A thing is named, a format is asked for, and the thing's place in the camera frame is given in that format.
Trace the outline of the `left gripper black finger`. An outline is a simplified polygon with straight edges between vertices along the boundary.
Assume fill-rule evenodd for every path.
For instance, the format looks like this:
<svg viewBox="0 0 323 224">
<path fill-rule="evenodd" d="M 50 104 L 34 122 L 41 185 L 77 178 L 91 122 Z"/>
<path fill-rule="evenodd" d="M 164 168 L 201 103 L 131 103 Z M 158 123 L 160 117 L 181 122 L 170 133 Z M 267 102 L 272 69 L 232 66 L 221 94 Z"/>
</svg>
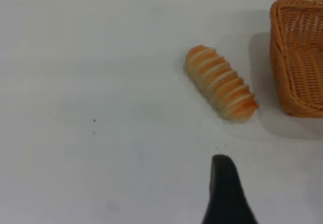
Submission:
<svg viewBox="0 0 323 224">
<path fill-rule="evenodd" d="M 216 154 L 211 159 L 209 202 L 202 222 L 257 223 L 229 156 Z"/>
</svg>

